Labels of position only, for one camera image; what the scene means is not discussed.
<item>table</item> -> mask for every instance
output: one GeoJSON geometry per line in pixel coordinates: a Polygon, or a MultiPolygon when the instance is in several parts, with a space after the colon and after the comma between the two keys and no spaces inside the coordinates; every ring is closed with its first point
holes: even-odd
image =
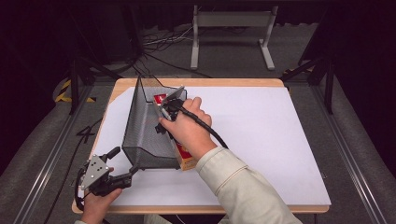
{"type": "MultiPolygon", "coordinates": [[[[120,110],[121,107],[128,106],[125,105],[124,102],[121,103],[121,100],[123,99],[122,97],[131,98],[129,92],[133,92],[131,91],[133,89],[131,87],[134,87],[135,82],[136,79],[133,78],[123,78],[117,81],[114,91],[109,98],[109,105],[106,110],[105,119],[101,124],[100,132],[96,137],[92,148],[92,152],[95,154],[101,155],[109,151],[109,149],[107,149],[109,146],[105,146],[105,149],[101,149],[105,144],[113,139],[111,134],[116,134],[116,132],[109,130],[109,124],[120,129],[120,133],[118,134],[123,134],[123,131],[125,130],[124,127],[117,123],[122,122],[122,120],[114,119],[122,117],[122,115],[115,115],[114,111],[120,110]]],[[[218,134],[222,136],[224,141],[226,141],[229,145],[230,150],[232,150],[238,157],[246,161],[247,164],[251,165],[251,167],[256,170],[263,169],[263,172],[265,173],[264,176],[266,176],[266,178],[274,185],[282,199],[290,208],[291,212],[318,214],[325,213],[329,210],[331,202],[327,194],[327,190],[324,187],[321,175],[318,171],[312,151],[306,141],[304,131],[292,105],[289,93],[287,92],[286,88],[284,88],[283,83],[279,79],[162,78],[160,79],[160,82],[164,86],[177,87],[184,85],[186,86],[188,96],[193,97],[198,94],[202,96],[203,109],[206,113],[211,114],[214,120],[213,128],[218,132],[218,134]],[[253,126],[249,129],[245,129],[241,133],[239,132],[238,135],[240,135],[240,139],[235,138],[233,133],[228,133],[226,130],[224,130],[224,124],[229,123],[228,119],[230,117],[220,117],[219,113],[223,113],[224,111],[237,112],[236,110],[226,110],[226,108],[229,107],[227,102],[230,103],[230,100],[221,98],[223,99],[221,101],[221,106],[215,107],[208,103],[211,101],[210,97],[208,97],[208,94],[213,95],[213,91],[217,93],[217,96],[221,96],[224,94],[224,92],[232,92],[233,94],[231,95],[232,97],[230,97],[230,99],[235,100],[238,99],[236,96],[236,94],[239,94],[236,92],[238,90],[243,90],[243,92],[240,92],[242,95],[246,94],[246,92],[258,91],[261,92],[260,98],[266,98],[268,101],[271,101],[271,104],[260,104],[259,98],[250,99],[250,101],[244,102],[237,101],[237,103],[239,102],[240,105],[246,104],[243,105],[243,108],[240,108],[240,111],[244,111],[244,108],[249,107],[249,105],[253,105],[254,107],[260,107],[260,105],[269,105],[273,109],[276,109],[276,113],[271,112],[272,116],[279,118],[276,119],[276,122],[278,122],[276,126],[270,125],[272,121],[268,119],[266,121],[268,125],[262,127],[262,131],[265,133],[265,135],[262,135],[258,138],[249,139],[248,143],[240,139],[244,139],[243,137],[245,133],[253,134],[255,129],[253,126]],[[263,138],[270,138],[272,140],[261,142],[263,138]],[[272,148],[274,147],[271,147],[271,144],[273,143],[276,143],[276,150],[273,150],[272,148]],[[245,146],[248,144],[253,144],[252,147],[244,148],[244,150],[256,150],[254,156],[252,157],[251,153],[241,153],[240,148],[242,147],[240,144],[245,146]],[[257,153],[257,144],[260,144],[261,146],[259,148],[260,153],[257,153]],[[290,144],[294,146],[301,146],[301,148],[290,149],[290,144]],[[264,159],[266,158],[266,161],[260,161],[258,164],[257,161],[255,161],[255,158],[261,157],[264,159]]],[[[268,118],[266,113],[267,112],[261,110],[256,112],[251,111],[252,116],[262,115],[261,117],[268,118]]],[[[246,123],[251,123],[251,121],[248,120],[248,117],[239,121],[235,120],[233,125],[235,127],[243,127],[246,125],[246,123]]],[[[125,161],[127,161],[126,158],[123,158],[122,155],[119,154],[113,158],[113,160],[108,161],[107,164],[109,166],[114,166],[117,171],[120,164],[125,164],[125,161]]],[[[129,168],[130,166],[126,164],[124,170],[119,170],[119,172],[121,174],[126,173],[125,170],[129,168]]],[[[204,181],[202,181],[202,179],[194,170],[186,172],[179,170],[139,171],[133,177],[132,186],[128,189],[125,189],[122,194],[124,194],[124,197],[119,197],[115,201],[115,203],[109,209],[110,213],[224,214],[224,210],[217,202],[216,197],[207,186],[205,188],[204,181]],[[178,189],[186,188],[186,186],[188,190],[192,190],[194,194],[199,195],[200,199],[194,202],[193,200],[196,199],[193,197],[189,198],[191,196],[189,191],[181,192],[182,190],[178,189]],[[174,193],[172,189],[177,192],[177,195],[172,195],[174,193]]],[[[74,212],[80,213],[74,204],[72,207],[74,212]]]]}

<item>wire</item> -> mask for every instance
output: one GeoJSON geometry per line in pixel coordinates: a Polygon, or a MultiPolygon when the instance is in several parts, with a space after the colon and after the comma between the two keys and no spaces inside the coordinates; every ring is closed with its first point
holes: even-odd
{"type": "Polygon", "coordinates": [[[99,119],[99,120],[97,120],[93,125],[88,126],[88,127],[87,127],[87,129],[88,129],[87,132],[85,132],[85,134],[83,134],[83,135],[81,136],[81,138],[79,139],[79,141],[78,141],[78,143],[77,143],[77,146],[75,147],[75,150],[74,150],[74,152],[73,152],[72,158],[70,159],[69,165],[67,166],[66,174],[64,175],[64,180],[62,181],[62,185],[61,185],[61,187],[59,188],[58,193],[57,193],[56,196],[55,196],[55,200],[54,200],[53,203],[52,203],[52,206],[51,206],[51,208],[50,208],[50,210],[49,210],[49,212],[48,212],[48,214],[47,214],[47,217],[46,217],[46,219],[45,219],[45,221],[44,221],[44,224],[46,224],[46,223],[49,221],[50,215],[52,214],[52,211],[53,211],[53,209],[54,209],[54,207],[55,207],[55,204],[56,204],[56,203],[58,202],[58,200],[59,200],[59,196],[61,195],[62,189],[64,188],[64,183],[66,182],[66,179],[67,179],[67,177],[68,177],[68,175],[69,175],[70,168],[71,168],[71,166],[72,166],[72,164],[73,164],[74,158],[76,157],[76,154],[77,154],[77,151],[78,151],[79,146],[81,145],[81,143],[82,143],[82,141],[83,141],[84,139],[88,138],[89,134],[91,133],[92,128],[93,128],[96,124],[98,124],[101,120],[102,120],[102,119],[99,119]]]}
{"type": "Polygon", "coordinates": [[[181,220],[181,218],[177,214],[176,214],[176,217],[182,224],[186,224],[183,220],[181,220]]]}
{"type": "Polygon", "coordinates": [[[227,144],[225,144],[225,142],[222,140],[220,135],[215,132],[215,130],[213,130],[209,125],[207,125],[205,122],[203,122],[201,119],[199,119],[198,116],[196,116],[195,114],[188,111],[182,105],[183,105],[183,101],[180,99],[176,99],[176,100],[169,101],[164,106],[173,107],[173,108],[181,111],[183,114],[185,114],[186,116],[193,119],[197,124],[199,124],[201,127],[206,129],[210,134],[212,134],[219,141],[219,143],[221,144],[222,147],[228,148],[227,144]]]}
{"type": "Polygon", "coordinates": [[[167,62],[165,62],[165,61],[163,61],[163,60],[161,60],[161,59],[159,59],[159,58],[157,58],[157,57],[155,57],[155,56],[152,56],[151,54],[147,54],[147,53],[144,53],[144,54],[145,54],[146,56],[149,56],[150,58],[153,58],[153,59],[155,59],[155,60],[157,60],[157,61],[159,61],[159,62],[165,63],[165,64],[167,64],[167,65],[169,65],[169,66],[171,66],[171,67],[174,67],[174,68],[177,68],[177,69],[180,69],[180,70],[183,70],[183,71],[187,71],[187,72],[189,72],[189,73],[193,73],[193,74],[196,74],[196,75],[199,75],[199,76],[202,76],[202,77],[209,77],[209,78],[212,78],[212,77],[210,77],[210,76],[208,76],[208,75],[206,75],[206,74],[203,74],[203,73],[200,73],[200,72],[196,72],[196,71],[191,71],[190,69],[183,68],[183,67],[179,67],[179,66],[173,65],[173,64],[171,64],[171,63],[167,63],[167,62]]]}

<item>left hand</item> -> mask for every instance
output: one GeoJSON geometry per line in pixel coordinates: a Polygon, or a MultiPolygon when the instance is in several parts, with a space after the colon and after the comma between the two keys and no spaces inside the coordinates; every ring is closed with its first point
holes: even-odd
{"type": "Polygon", "coordinates": [[[82,214],[81,221],[87,224],[102,224],[102,220],[105,218],[108,207],[116,200],[122,189],[115,189],[106,196],[95,196],[89,193],[84,199],[84,213],[82,214]]]}

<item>white surface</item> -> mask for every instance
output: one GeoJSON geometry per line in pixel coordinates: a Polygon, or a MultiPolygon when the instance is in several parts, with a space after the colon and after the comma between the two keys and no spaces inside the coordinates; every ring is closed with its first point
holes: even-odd
{"type": "MultiPolygon", "coordinates": [[[[286,88],[186,87],[188,97],[203,98],[213,129],[240,159],[260,171],[287,205],[330,205],[312,151],[286,88]]],[[[120,147],[134,88],[107,108],[94,153],[120,147]]],[[[113,175],[131,164],[121,152],[107,161],[113,175]]],[[[115,205],[218,205],[195,170],[146,170],[133,176],[115,205]]]]}

